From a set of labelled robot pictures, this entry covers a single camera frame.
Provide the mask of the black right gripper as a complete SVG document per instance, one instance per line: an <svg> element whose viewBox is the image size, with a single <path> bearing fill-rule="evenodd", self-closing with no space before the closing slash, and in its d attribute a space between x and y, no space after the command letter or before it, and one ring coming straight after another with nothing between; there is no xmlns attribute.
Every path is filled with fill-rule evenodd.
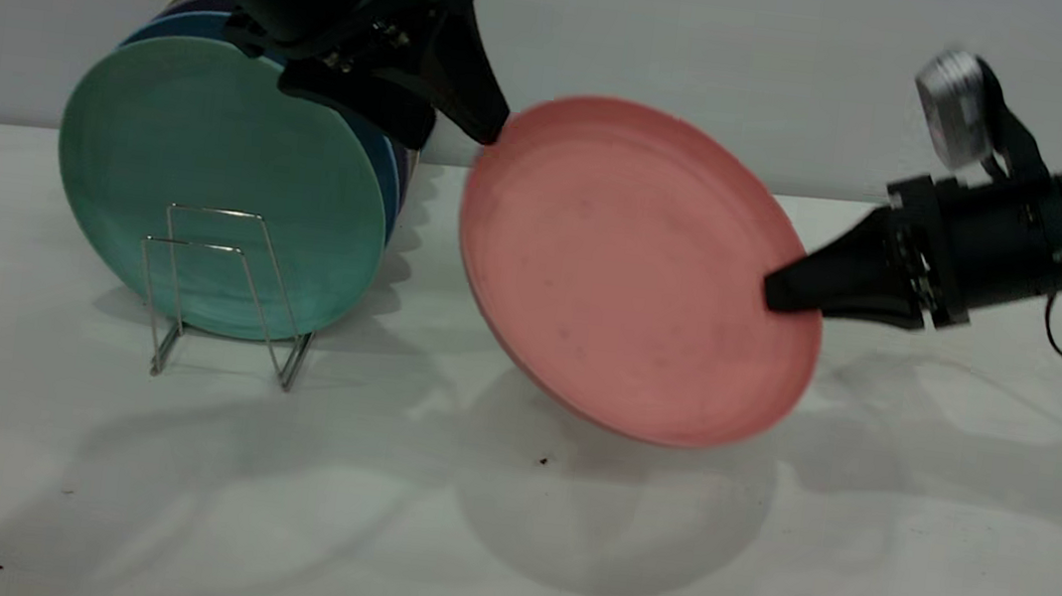
<svg viewBox="0 0 1062 596"><path fill-rule="evenodd" d="M926 328L923 311L944 330L966 325L973 310L1062 291L1056 182L972 188L919 175L887 190L890 210L869 212L830 244L763 279L769 310L912 333ZM903 300L905 278L919 305Z"/></svg>

